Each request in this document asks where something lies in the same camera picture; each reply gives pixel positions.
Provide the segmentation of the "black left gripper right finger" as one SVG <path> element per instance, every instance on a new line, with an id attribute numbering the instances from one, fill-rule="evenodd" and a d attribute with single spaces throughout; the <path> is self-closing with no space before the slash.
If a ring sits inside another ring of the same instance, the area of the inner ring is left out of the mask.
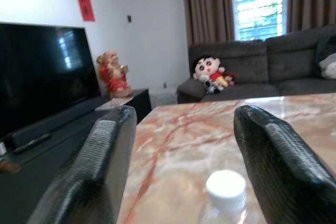
<path id="1" fill-rule="evenodd" d="M 243 105 L 234 134 L 268 224 L 336 224 L 336 173 L 289 123 Z"/>

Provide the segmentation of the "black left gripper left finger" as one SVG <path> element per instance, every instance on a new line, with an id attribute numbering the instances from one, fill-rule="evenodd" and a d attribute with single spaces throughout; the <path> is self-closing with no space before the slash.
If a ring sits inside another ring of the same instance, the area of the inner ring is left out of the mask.
<path id="1" fill-rule="evenodd" d="M 128 177 L 137 115 L 117 106 L 94 123 L 26 224 L 116 224 Z"/>

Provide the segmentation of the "black soundbar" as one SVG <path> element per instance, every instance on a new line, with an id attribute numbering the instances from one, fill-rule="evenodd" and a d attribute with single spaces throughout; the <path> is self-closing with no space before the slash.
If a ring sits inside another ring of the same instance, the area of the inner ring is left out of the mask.
<path id="1" fill-rule="evenodd" d="M 44 134 L 52 133 L 56 129 L 65 126 L 88 113 L 91 113 L 95 108 L 104 104 L 106 99 L 104 97 L 96 97 L 87 101 L 80 102 L 68 109 L 59 113 L 46 117 L 36 123 L 21 128 L 17 131 L 11 132 L 0 139 L 6 148 L 15 150 Z"/>

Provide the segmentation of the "black television cabinet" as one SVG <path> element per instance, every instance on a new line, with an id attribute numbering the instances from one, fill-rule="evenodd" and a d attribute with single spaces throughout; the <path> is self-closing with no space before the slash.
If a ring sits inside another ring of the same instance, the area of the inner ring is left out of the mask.
<path id="1" fill-rule="evenodd" d="M 53 176 L 70 154 L 86 139 L 94 122 L 112 108 L 128 105 L 135 108 L 140 122 L 151 110 L 148 89 L 134 91 L 131 98 L 113 99 L 94 111 L 56 129 L 51 137 L 21 152 L 6 148 L 4 160 L 21 166 L 16 174 L 0 175 L 0 224 L 25 224 Z"/>

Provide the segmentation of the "black remote control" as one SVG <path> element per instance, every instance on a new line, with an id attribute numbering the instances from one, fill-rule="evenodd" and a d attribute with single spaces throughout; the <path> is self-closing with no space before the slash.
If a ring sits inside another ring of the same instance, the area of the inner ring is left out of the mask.
<path id="1" fill-rule="evenodd" d="M 47 134 L 44 134 L 34 140 L 31 140 L 30 142 L 28 142 L 27 144 L 23 145 L 23 146 L 20 146 L 18 148 L 16 148 L 14 150 L 14 153 L 21 153 L 21 152 L 24 152 L 32 147 L 34 147 L 35 145 L 38 145 L 42 142 L 44 142 L 45 140 L 48 140 L 49 138 L 51 137 L 51 134 L 50 133 L 47 133 Z"/>

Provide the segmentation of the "clear plastic bottle white cap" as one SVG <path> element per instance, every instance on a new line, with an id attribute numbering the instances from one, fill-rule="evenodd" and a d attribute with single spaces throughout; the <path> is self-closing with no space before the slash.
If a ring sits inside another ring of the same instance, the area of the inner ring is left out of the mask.
<path id="1" fill-rule="evenodd" d="M 262 224 L 245 178 L 233 170 L 213 172 L 205 183 L 207 201 L 198 224 Z"/>

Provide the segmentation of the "red orange lion plush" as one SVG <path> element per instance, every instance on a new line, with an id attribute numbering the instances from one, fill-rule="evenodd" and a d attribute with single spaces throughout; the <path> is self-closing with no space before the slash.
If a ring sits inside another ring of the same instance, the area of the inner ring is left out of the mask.
<path id="1" fill-rule="evenodd" d="M 132 95 L 132 89 L 127 82 L 129 68 L 119 64 L 116 51 L 104 52 L 96 59 L 96 62 L 99 78 L 104 82 L 110 99 L 126 98 Z"/>

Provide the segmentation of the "small red plush doll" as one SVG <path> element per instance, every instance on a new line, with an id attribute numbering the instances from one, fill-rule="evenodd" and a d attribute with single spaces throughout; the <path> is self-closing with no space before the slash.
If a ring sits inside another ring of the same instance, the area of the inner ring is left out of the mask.
<path id="1" fill-rule="evenodd" d="M 233 73 L 223 73 L 224 80 L 228 83 L 229 86 L 235 84 L 235 75 Z"/>

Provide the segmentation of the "dark grey fabric sofa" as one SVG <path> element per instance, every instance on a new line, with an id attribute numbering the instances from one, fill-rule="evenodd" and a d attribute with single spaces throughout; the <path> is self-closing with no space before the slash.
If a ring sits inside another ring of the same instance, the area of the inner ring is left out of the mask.
<path id="1" fill-rule="evenodd" d="M 177 87 L 177 102 L 195 103 L 335 93 L 336 79 L 321 75 L 318 57 L 336 52 L 336 24 L 252 41 L 227 41 L 191 45 L 190 73 L 202 56 L 218 58 L 234 85 L 208 94 L 194 77 Z"/>

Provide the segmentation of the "black flat screen television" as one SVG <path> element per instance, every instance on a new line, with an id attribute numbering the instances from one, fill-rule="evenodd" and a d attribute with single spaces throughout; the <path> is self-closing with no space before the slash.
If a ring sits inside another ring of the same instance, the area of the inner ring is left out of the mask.
<path id="1" fill-rule="evenodd" d="M 83 28 L 0 23 L 0 137 L 100 94 Z"/>

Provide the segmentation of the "grey white cushion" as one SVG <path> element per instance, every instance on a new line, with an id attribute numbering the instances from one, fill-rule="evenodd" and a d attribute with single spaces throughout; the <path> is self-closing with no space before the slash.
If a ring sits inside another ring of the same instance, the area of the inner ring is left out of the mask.
<path id="1" fill-rule="evenodd" d="M 336 80 L 336 36 L 318 41 L 316 63 L 323 78 Z"/>

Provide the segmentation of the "cartoon boy plush doll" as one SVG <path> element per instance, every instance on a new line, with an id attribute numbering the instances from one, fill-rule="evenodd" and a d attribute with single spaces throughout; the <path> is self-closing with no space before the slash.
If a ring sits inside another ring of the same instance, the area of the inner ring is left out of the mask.
<path id="1" fill-rule="evenodd" d="M 193 78 L 203 84 L 208 94 L 220 93 L 229 86 L 219 58 L 201 56 L 194 62 L 193 68 Z"/>

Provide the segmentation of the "bright window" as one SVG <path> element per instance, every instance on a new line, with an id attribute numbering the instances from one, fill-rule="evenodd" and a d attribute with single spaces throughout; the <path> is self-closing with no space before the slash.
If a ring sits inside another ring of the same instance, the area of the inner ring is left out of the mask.
<path id="1" fill-rule="evenodd" d="M 284 34 L 284 0 L 232 0 L 236 40 L 266 40 Z"/>

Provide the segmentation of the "brown curtain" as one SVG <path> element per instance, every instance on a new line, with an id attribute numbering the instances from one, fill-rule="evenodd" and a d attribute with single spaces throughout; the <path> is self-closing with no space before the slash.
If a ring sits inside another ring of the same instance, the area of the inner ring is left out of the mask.
<path id="1" fill-rule="evenodd" d="M 287 32 L 336 24 L 336 0 L 287 0 Z"/>
<path id="2" fill-rule="evenodd" d="M 235 39 L 232 0 L 184 0 L 187 43 Z"/>

